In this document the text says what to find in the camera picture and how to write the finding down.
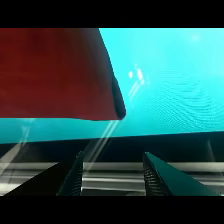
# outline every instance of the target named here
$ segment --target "red object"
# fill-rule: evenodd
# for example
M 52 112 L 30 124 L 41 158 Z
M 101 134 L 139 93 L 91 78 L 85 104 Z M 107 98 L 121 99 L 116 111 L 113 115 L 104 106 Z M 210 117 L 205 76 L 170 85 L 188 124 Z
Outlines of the red object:
M 124 116 L 122 95 L 98 29 L 0 29 L 1 118 Z

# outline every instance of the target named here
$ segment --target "screen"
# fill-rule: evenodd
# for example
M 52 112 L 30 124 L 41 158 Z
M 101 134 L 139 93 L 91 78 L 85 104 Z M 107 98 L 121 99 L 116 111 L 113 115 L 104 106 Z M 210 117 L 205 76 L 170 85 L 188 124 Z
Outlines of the screen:
M 224 130 L 224 29 L 100 29 L 124 98 L 122 121 L 0 119 L 0 142 Z

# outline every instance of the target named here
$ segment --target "red fabric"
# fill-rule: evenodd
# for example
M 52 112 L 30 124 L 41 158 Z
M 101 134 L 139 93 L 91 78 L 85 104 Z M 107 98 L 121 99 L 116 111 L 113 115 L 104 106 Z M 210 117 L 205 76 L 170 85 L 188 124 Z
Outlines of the red fabric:
M 121 119 L 114 80 L 98 29 L 0 29 L 2 118 Z

